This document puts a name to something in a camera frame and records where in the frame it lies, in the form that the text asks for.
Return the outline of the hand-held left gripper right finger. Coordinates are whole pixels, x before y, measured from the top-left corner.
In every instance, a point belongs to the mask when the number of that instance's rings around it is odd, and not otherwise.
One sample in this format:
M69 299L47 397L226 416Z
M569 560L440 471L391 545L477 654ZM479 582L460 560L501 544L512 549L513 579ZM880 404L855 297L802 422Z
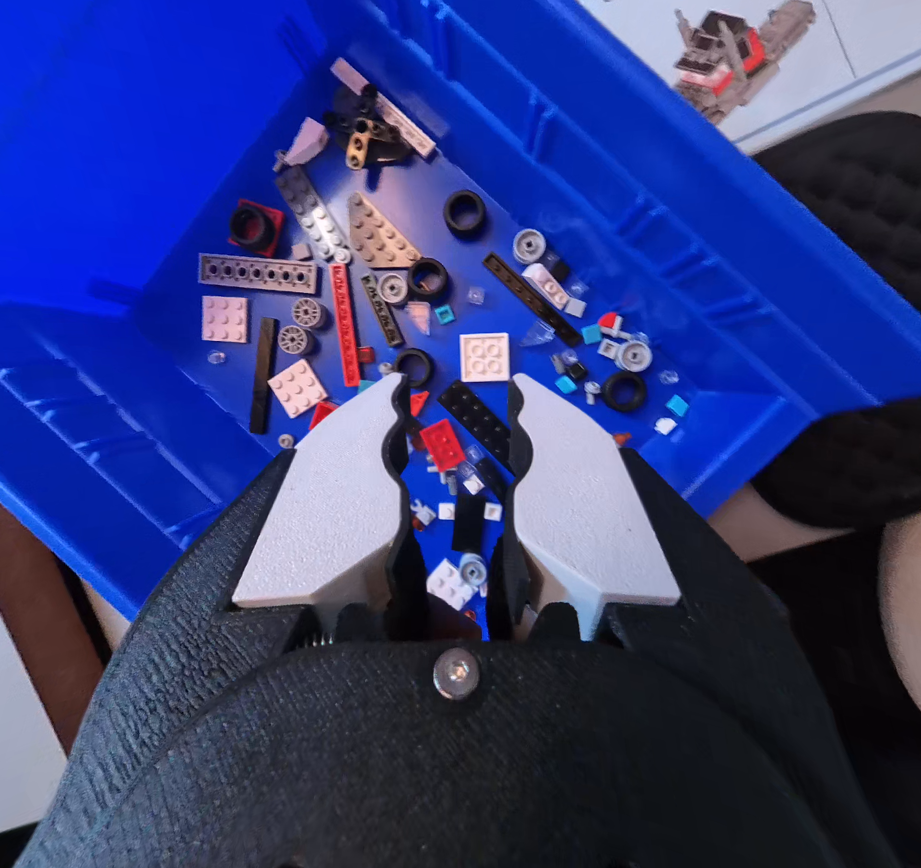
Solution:
M614 437L525 374L509 381L508 423L512 626L564 603L591 640L610 604L676 606L681 589Z

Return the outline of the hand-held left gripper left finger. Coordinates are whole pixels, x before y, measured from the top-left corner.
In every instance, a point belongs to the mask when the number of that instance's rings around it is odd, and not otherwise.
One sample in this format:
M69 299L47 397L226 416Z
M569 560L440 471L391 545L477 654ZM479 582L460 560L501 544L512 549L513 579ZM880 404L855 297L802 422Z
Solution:
M405 422L410 385L394 372L340 406L293 449L236 584L235 606L304 605L325 629L346 606L414 633L426 572L410 496Z

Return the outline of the pile of lego bricks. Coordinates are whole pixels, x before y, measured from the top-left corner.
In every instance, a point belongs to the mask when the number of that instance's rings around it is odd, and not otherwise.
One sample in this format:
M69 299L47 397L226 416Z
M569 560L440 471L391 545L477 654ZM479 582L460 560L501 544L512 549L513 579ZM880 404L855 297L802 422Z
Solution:
M357 168L365 163L367 149L374 141L392 141L391 144L396 143L420 154L434 149L433 142L424 140L416 125L344 59L337 59L331 70L342 86L351 92L355 115L349 119L344 114L330 112L325 115L328 124L325 129L344 131L349 138L346 160L350 167ZM334 298L332 308L327 311L335 314L346 385L357 390L367 382L361 379L351 306L352 275L349 268L354 264L372 268L371 272L361 274L357 279L365 290L375 321L388 346L399 351L388 368L381 365L382 379L398 372L408 377L411 392L426 389L435 375L433 358L418 348L410 350L405 347L393 309L397 306L411 316L411 306L424 306L429 323L432 315L440 317L445 309L449 312L447 317L452 318L453 312L447 302L437 309L431 307L433 298L438 299L449 291L450 277L444 265L435 259L424 258L379 207L360 192L353 193L348 201L350 238L347 241L303 171L304 162L295 161L291 154L287 157L283 155L280 162L287 163L289 167L278 170L276 184L293 215L305 231L308 230L317 256L322 254L327 259L327 284ZM539 315L546 311L542 311L544 306L549 308L546 317L539 318L547 328L551 327L551 319L563 319L564 315L575 317L575 299L559 287L540 258L524 263L526 269L523 274L514 270L509 272L508 265L493 254L486 258L485 265L524 305L533 306ZM553 328L558 328L554 333L561 341L563 337L570 340L570 332L575 331L565 321L555 321ZM623 328L623 316L614 313L605 315L600 324L585 327L584 332L575 331L576 343L580 338L587 344L598 344L601 355L609 358L618 372L599 386L582 373L582 363L563 360L562 372L555 379L559 392L568 395L583 388L589 402L603 400L613 410L627 413L642 407L647 398L643 373L653 362L649 342L641 335L628 334ZM470 383L509 383L512 374L508 334L498 331L465 333L460 334L458 341L460 380L445 390L441 403L458 423L465 425L483 448L492 450L492 457L505 465L509 462L508 426L478 401L477 393L470 390ZM328 402L328 393L309 361L303 358L268 378L264 387L273 393L289 418L297 418L313 410L313 419L318 422L324 416L321 409L336 407ZM498 522L504 519L506 523L508 496L501 498L502 486L486 484L483 474L473 472L459 484L453 516L450 517L454 522L453 551L460 553L458 563L443 561L426 581L426 589L431 594L458 610L474 592L485 591L487 581L490 585L496 584L488 587L487 598L494 598L495 593L498 599L498 563L493 563L490 570L494 573L488 575L479 552L480 533L485 520ZM427 506L410 502L410 509L413 524L427 525L430 522L432 514Z

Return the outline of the blue plastic bin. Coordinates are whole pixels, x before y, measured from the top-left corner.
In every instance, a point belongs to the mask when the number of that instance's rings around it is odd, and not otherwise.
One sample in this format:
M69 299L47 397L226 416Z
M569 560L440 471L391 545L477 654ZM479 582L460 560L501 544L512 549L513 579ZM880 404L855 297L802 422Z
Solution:
M339 58L434 149L350 167ZM312 271L329 401L397 358L352 264L346 385L289 154L347 241L360 192L444 265L452 318L393 309L435 363L411 426L450 422L487 481L503 464L441 403L465 333L507 333L512 374L702 516L811 422L919 396L915 309L574 0L2 0L2 505L129 620L307 433L264 386ZM490 254L540 258L577 315L547 328ZM563 360L618 372L575 341L611 313L653 354L629 413L555 384Z

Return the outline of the open lego instruction booklet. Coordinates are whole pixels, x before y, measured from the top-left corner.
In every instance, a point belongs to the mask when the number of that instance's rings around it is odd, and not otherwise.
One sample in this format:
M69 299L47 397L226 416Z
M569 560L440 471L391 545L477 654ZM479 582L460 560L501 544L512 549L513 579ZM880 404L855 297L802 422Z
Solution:
M745 152L919 71L920 0L580 0Z

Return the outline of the person's left hand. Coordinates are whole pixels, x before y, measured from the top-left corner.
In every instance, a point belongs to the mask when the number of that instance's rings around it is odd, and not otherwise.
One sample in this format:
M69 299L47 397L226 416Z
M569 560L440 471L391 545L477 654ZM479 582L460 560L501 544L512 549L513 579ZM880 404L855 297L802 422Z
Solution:
M482 639L482 629L476 619L471 619L433 594L426 594L426 600L425 634L428 640L479 642Z

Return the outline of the black padded wrist rest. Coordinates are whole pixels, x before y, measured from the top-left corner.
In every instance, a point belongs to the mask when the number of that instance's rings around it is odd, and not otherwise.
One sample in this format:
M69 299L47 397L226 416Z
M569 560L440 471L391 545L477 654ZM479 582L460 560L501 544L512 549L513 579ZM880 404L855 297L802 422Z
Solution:
M918 514L920 398L816 421L752 486L778 513L814 528L874 528Z

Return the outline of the black shirt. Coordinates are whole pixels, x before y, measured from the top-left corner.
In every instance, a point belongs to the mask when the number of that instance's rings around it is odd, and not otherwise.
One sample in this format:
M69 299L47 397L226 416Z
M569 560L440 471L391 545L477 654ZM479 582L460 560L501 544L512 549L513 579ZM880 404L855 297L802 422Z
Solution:
M853 532L748 565L787 609L884 835L904 866L919 866L920 714L884 637L882 535Z

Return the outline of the black quilted case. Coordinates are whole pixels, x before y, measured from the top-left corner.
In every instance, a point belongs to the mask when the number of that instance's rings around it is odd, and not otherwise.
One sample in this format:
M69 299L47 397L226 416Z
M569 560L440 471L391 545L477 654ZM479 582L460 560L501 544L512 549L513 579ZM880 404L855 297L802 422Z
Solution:
M754 161L920 309L920 116L872 111L757 152Z

